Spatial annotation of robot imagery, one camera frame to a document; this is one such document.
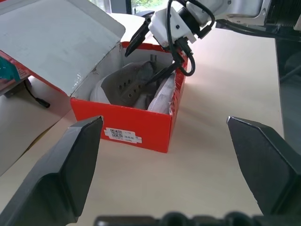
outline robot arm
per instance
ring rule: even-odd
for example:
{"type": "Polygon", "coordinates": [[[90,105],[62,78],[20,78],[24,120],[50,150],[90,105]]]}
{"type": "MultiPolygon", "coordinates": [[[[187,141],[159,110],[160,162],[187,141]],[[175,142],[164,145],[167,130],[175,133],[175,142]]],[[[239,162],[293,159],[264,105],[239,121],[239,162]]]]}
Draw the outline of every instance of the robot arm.
{"type": "MultiPolygon", "coordinates": [[[[188,41],[194,43],[196,36],[204,38],[215,21],[242,34],[301,41],[299,0],[176,0],[183,5],[178,12],[171,7],[173,1],[169,0],[167,8],[155,12],[151,18],[146,18],[145,23],[132,37],[126,56],[144,41],[145,34],[150,31],[162,48],[173,55],[175,63],[165,69],[165,72],[179,67],[186,76],[190,76],[194,73],[195,65],[188,41]],[[277,28],[284,26],[297,34],[281,35],[245,25],[273,25],[277,28]],[[189,73],[181,67],[181,52],[191,61],[192,70],[189,73]]],[[[160,72],[153,80],[162,77],[166,77],[164,72],[160,72]]]]}
{"type": "MultiPolygon", "coordinates": [[[[212,20],[210,15],[204,11],[204,7],[212,12],[216,20],[228,19],[245,24],[264,25],[266,11],[271,0],[197,0],[197,2],[202,7],[190,1],[178,12],[171,7],[170,27],[173,42],[181,37],[186,37],[191,43],[197,40],[194,34],[198,34],[200,27],[204,27],[212,20]]],[[[154,13],[149,30],[162,47],[169,46],[166,9],[154,13]]]]}

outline sticker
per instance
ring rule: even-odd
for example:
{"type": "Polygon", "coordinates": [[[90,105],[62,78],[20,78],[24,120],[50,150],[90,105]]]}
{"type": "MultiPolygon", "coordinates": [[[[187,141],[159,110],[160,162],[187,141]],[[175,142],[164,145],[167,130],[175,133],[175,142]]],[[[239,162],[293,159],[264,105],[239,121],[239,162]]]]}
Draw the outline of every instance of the sticker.
{"type": "Polygon", "coordinates": [[[112,140],[122,140],[133,144],[142,143],[141,137],[137,137],[135,132],[127,130],[107,128],[104,130],[104,134],[112,140]]]}

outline beige table surface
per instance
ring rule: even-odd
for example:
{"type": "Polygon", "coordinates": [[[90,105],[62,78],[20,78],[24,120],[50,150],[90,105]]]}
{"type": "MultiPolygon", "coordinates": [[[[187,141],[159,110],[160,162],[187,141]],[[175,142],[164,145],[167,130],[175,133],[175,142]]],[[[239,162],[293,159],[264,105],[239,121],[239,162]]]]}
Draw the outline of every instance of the beige table surface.
{"type": "MultiPolygon", "coordinates": [[[[120,22],[128,21],[118,16],[120,22]]],[[[102,214],[260,214],[240,172],[226,119],[233,115],[259,121],[283,136],[275,41],[214,29],[192,50],[197,70],[186,80],[169,153],[101,140],[76,225],[92,225],[102,214]]],[[[0,211],[35,162],[74,122],[69,112],[0,177],[0,211]]]]}
{"type": "Polygon", "coordinates": [[[0,96],[0,176],[22,156],[28,146],[70,110],[70,98],[30,77],[32,93],[48,101],[46,109],[24,89],[11,98],[0,96]]]}

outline cardboard box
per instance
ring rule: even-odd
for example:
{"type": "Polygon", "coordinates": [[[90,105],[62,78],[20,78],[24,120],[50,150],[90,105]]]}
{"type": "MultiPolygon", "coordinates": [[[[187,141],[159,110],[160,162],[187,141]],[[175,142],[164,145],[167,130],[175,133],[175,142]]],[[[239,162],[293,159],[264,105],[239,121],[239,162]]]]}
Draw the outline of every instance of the cardboard box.
{"type": "Polygon", "coordinates": [[[120,43],[125,28],[88,0],[23,0],[19,7],[3,3],[0,26],[22,23],[0,31],[1,56],[71,96],[77,120],[102,115],[102,139],[168,151],[185,79],[180,70],[171,115],[90,102],[89,97],[101,78],[122,66],[156,55],[164,67],[172,63],[171,54],[159,45],[142,44],[125,58],[128,42],[120,43]]]}

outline open lid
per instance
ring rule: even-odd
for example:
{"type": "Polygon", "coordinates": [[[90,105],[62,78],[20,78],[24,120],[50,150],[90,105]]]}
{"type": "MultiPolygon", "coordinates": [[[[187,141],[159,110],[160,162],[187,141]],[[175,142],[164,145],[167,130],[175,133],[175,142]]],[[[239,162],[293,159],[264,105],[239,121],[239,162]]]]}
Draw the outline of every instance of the open lid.
{"type": "Polygon", "coordinates": [[[88,0],[0,0],[0,50],[71,96],[123,25],[88,0]]]}

